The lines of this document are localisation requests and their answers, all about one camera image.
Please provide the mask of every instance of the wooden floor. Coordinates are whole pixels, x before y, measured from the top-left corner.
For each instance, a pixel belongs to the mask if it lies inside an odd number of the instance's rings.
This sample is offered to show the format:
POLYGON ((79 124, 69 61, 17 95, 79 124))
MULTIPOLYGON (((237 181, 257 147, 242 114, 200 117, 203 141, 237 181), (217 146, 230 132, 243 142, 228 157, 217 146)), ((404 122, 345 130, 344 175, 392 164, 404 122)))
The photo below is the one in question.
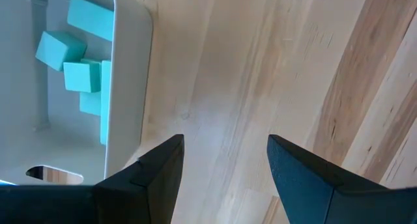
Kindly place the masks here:
POLYGON ((138 1, 154 35, 133 158, 185 135, 173 223, 288 223, 270 133, 417 186, 417 0, 138 1))

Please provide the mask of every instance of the white bin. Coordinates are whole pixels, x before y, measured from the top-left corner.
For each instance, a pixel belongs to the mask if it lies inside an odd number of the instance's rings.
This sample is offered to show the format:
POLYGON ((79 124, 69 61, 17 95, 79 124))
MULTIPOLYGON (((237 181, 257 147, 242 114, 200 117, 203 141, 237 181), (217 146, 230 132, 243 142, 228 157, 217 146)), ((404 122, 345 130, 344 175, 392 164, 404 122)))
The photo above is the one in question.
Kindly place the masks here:
POLYGON ((106 147, 100 118, 80 112, 78 93, 65 90, 63 73, 35 59, 44 30, 84 36, 66 24, 69 0, 1 0, 0 180, 48 184, 25 174, 47 165, 95 184, 122 169, 139 146, 152 20, 135 0, 91 1, 115 10, 113 43, 83 38, 87 55, 112 60, 106 147))

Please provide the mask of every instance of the foam cube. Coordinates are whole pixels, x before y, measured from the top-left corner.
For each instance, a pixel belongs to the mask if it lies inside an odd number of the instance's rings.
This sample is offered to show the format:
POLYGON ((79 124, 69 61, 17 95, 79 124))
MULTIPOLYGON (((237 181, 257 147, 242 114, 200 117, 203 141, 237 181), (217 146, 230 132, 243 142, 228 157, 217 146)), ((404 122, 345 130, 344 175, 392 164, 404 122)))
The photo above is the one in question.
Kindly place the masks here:
POLYGON ((69 91, 100 91, 100 65, 64 63, 65 88, 69 91))
POLYGON ((51 68, 62 71, 64 62, 78 62, 87 45, 78 38, 62 31, 44 31, 35 57, 51 68))
POLYGON ((114 11, 87 0, 70 0, 68 24, 113 41, 114 11))
MULTIPOLYGON (((92 59, 81 59, 81 63, 98 64, 100 65, 100 80, 101 80, 101 62, 92 59)), ((101 92, 96 93, 79 93, 79 110, 83 113, 88 113, 96 116, 101 114, 101 92)))
POLYGON ((109 133, 109 110, 110 110, 110 75, 111 75, 111 62, 102 62, 102 90, 101 90, 101 119, 100 119, 100 142, 103 145, 107 145, 108 133, 109 133))

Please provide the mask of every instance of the foam piece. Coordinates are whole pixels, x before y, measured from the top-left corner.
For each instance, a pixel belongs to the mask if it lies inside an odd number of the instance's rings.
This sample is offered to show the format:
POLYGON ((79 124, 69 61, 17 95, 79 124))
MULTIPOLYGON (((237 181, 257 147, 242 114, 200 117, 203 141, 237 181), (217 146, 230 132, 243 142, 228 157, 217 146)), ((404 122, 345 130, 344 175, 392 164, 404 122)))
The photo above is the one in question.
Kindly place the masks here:
POLYGON ((100 65, 64 63, 65 88, 69 91, 100 91, 100 65))
POLYGON ((101 90, 101 119, 100 119, 100 143, 107 145, 109 131, 109 110, 110 110, 110 75, 111 62, 102 62, 102 90, 101 90))
POLYGON ((87 0, 70 0, 68 24, 113 41, 114 11, 87 0))
POLYGON ((62 31, 44 31, 35 57, 57 71, 64 62, 78 62, 87 49, 86 43, 62 31))
MULTIPOLYGON (((101 80, 101 62, 93 59, 82 58, 81 63, 87 64, 98 64, 100 66, 100 80, 101 80)), ((101 91, 96 93, 79 93, 79 110, 83 113, 88 113, 96 116, 101 114, 101 105, 102 105, 102 93, 101 91)))

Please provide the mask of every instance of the white container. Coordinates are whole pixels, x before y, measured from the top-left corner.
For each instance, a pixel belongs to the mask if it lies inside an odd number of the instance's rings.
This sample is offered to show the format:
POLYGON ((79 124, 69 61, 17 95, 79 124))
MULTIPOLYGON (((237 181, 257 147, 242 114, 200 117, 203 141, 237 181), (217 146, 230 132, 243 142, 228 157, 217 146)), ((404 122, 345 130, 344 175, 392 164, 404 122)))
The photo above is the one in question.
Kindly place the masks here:
POLYGON ((113 43, 66 24, 69 0, 1 0, 0 180, 49 184, 27 176, 47 165, 95 184, 121 170, 138 148, 151 49, 152 20, 135 0, 91 0, 115 10, 113 43), (65 90, 62 72, 35 59, 44 30, 85 36, 86 57, 111 56, 108 145, 100 118, 79 111, 77 92, 65 90))

